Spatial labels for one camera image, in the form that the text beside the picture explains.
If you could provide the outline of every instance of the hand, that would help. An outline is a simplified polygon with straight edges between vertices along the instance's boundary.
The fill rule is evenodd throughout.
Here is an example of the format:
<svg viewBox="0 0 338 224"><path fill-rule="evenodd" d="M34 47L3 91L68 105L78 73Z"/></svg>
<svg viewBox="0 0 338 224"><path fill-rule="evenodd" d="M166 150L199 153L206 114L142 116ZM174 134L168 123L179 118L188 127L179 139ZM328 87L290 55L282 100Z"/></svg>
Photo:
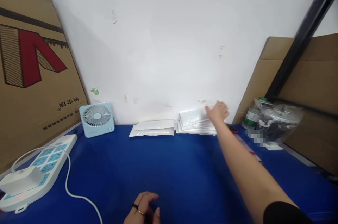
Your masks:
<svg viewBox="0 0 338 224"><path fill-rule="evenodd" d="M207 111L208 118L216 126L219 123L224 124L224 120L229 116L228 107L224 102L217 101L215 106L210 109L208 106L205 106Z"/></svg>
<svg viewBox="0 0 338 224"><path fill-rule="evenodd" d="M160 224L159 218L159 208L155 210L155 213L152 211L149 203L158 199L158 195L151 192L142 192L140 193L134 204L138 205L138 209L144 213L142 215L137 211L135 207L132 207L128 216L125 218L123 224L144 224L144 218L150 219L152 224Z"/></svg>

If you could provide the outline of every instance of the light blue desk fan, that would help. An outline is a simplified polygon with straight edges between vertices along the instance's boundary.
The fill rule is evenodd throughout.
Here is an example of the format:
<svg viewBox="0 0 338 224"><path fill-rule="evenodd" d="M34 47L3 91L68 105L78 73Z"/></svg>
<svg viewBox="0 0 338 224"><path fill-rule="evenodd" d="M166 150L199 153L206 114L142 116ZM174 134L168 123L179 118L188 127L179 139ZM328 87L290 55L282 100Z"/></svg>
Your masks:
<svg viewBox="0 0 338 224"><path fill-rule="evenodd" d="M103 102L81 106L79 111L83 131L87 138L112 132L115 129L110 103Z"/></svg>

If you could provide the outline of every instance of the gold ring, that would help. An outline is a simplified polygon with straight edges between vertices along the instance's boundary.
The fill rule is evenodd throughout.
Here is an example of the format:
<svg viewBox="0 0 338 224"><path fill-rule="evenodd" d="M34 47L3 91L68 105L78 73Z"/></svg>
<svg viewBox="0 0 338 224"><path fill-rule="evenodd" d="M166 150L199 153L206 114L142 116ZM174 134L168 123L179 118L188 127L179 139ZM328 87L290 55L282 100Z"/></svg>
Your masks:
<svg viewBox="0 0 338 224"><path fill-rule="evenodd" d="M137 209L137 211L138 211L140 214L144 215L144 212L140 211L139 209Z"/></svg>

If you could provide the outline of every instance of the black sleeve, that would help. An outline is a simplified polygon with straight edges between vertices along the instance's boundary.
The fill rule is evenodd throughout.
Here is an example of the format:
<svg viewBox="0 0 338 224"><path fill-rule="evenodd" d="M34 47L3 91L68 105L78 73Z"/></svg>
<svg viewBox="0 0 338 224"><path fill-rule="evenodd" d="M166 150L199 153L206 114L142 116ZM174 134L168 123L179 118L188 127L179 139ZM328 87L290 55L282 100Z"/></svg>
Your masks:
<svg viewBox="0 0 338 224"><path fill-rule="evenodd" d="M286 202L273 202L264 211L264 224L313 224L299 208Z"/></svg>

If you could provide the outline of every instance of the charger plug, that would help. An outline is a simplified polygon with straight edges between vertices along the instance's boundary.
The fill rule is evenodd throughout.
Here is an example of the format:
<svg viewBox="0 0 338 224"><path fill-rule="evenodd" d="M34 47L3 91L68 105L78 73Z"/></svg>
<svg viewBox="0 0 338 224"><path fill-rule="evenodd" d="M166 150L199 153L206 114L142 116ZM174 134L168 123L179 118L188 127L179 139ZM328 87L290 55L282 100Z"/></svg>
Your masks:
<svg viewBox="0 0 338 224"><path fill-rule="evenodd" d="M37 187L44 175L35 166L8 174L0 181L0 190L9 195L16 195L21 192Z"/></svg>

